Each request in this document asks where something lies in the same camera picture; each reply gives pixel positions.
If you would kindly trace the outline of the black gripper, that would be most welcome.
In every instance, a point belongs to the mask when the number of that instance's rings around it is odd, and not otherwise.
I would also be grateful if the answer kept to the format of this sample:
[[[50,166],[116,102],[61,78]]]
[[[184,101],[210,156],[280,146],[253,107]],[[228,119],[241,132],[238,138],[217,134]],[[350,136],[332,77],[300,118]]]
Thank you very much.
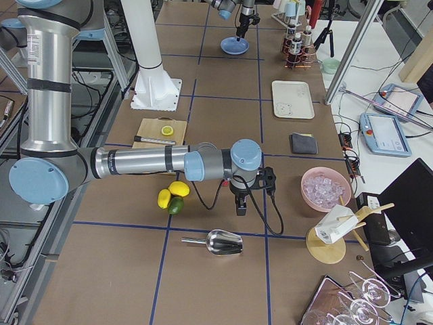
[[[255,12],[253,7],[242,6],[239,18],[239,25],[236,26],[236,40],[240,41],[246,35],[249,26],[260,23],[260,16]]]
[[[233,174],[229,188],[235,194],[236,215],[245,216],[247,211],[246,197],[253,197],[253,191],[265,190],[272,199],[275,198],[276,175],[271,167],[259,167],[257,170],[239,169]]]

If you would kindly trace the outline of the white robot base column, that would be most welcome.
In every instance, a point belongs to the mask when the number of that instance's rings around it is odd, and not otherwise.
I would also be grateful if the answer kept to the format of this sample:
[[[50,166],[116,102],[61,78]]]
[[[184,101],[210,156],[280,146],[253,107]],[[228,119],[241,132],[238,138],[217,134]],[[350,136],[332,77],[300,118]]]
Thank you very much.
[[[175,111],[182,80],[170,78],[163,67],[151,2],[121,3],[139,65],[131,108]]]

